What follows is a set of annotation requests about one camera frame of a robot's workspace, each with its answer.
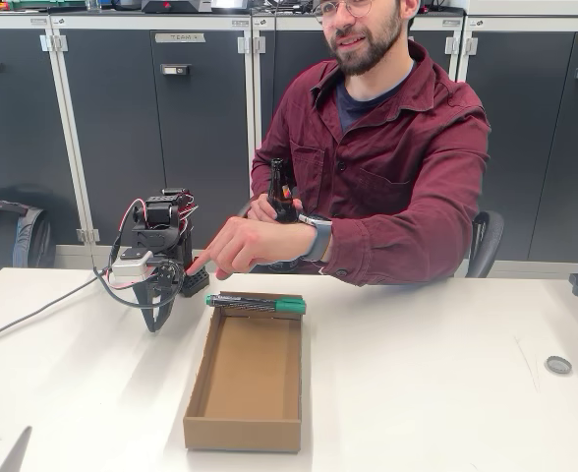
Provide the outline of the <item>person's left hand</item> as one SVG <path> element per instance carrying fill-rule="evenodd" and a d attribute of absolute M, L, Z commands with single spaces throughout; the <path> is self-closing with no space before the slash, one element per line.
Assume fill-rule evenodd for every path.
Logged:
<path fill-rule="evenodd" d="M 279 224 L 233 216 L 187 269 L 199 272 L 207 263 L 216 265 L 216 277 L 247 273 L 263 263 L 292 261 L 306 254 L 316 230 L 305 223 Z"/>

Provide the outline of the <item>person's right hand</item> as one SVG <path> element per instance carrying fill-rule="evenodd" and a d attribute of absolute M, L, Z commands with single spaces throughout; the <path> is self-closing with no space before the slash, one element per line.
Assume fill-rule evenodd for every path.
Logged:
<path fill-rule="evenodd" d="M 252 221 L 278 223 L 277 213 L 267 200 L 267 194 L 261 194 L 250 202 L 246 218 Z"/>

